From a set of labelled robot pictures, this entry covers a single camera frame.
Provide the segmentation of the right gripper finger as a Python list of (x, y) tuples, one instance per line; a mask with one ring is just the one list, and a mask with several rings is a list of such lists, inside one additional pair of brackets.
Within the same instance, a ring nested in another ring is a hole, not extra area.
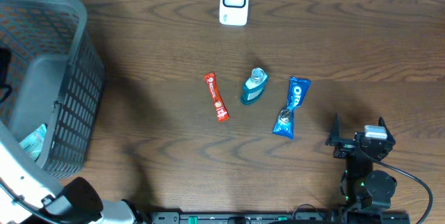
[(339, 126), (339, 114), (338, 113), (335, 114), (334, 122), (333, 122), (332, 128), (330, 130), (329, 137), (331, 139), (340, 137), (340, 126)]
[(384, 128), (385, 128), (385, 131), (386, 131), (386, 134), (387, 134), (387, 138), (386, 138), (387, 142), (389, 142), (389, 143), (394, 143), (394, 142), (395, 142), (395, 139), (394, 139), (394, 137), (392, 136), (392, 134), (391, 134), (391, 132), (389, 131), (389, 129), (387, 128), (386, 123), (385, 123), (383, 117), (380, 117), (380, 118), (379, 118), (379, 120), (378, 120), (378, 126), (379, 126), (379, 127), (384, 127)]

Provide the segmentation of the teal mouthwash bottle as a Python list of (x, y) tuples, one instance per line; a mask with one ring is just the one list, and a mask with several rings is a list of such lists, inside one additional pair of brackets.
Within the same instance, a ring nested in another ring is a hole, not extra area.
[(250, 77), (243, 85), (243, 94), (241, 95), (241, 103), (244, 105), (256, 102), (265, 91), (268, 82), (268, 75), (260, 67), (252, 70)]

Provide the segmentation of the red coffee stick sachet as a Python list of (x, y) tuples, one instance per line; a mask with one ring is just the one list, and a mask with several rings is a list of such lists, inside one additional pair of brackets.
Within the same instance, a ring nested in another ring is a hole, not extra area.
[(207, 83), (211, 98), (213, 100), (213, 105), (216, 110), (216, 115), (219, 122), (224, 122), (229, 119), (228, 111), (225, 107), (225, 104), (220, 96), (218, 91), (217, 83), (216, 83), (216, 75), (214, 72), (210, 72), (204, 75), (204, 80)]

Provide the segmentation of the blue Oreo cookie pack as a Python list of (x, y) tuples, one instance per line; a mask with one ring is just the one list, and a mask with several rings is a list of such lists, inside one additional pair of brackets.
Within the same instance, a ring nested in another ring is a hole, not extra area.
[(301, 79), (297, 77), (289, 78), (289, 88), (286, 100), (286, 106), (280, 111), (273, 134), (294, 139), (294, 112), (302, 106), (304, 98), (311, 86), (309, 79)]

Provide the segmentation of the mint green wipes pack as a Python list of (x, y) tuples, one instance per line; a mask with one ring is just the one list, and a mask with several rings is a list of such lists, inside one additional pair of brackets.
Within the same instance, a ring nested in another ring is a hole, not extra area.
[(25, 153), (27, 153), (27, 155), (34, 161), (36, 161), (41, 154), (46, 133), (47, 125), (42, 124), (25, 139), (19, 142), (19, 145)]

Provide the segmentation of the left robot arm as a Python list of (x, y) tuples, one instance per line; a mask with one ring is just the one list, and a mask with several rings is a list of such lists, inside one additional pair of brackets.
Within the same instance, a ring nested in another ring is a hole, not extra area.
[(81, 177), (58, 177), (82, 167), (103, 90), (103, 67), (85, 58), (43, 54), (19, 88), (10, 73), (13, 52), (1, 48), (1, 222), (37, 217), (47, 223), (149, 223), (127, 200), (99, 197)]

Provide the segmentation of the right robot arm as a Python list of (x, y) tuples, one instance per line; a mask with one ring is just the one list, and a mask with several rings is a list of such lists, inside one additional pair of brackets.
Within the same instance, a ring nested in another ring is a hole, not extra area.
[(346, 205), (339, 209), (340, 223), (383, 223), (384, 212), (391, 206), (397, 181), (373, 165), (382, 161), (396, 144), (383, 118), (377, 125), (367, 125), (353, 138), (343, 138), (339, 116), (335, 115), (326, 145), (334, 148), (333, 157), (344, 159), (346, 169), (340, 182)]

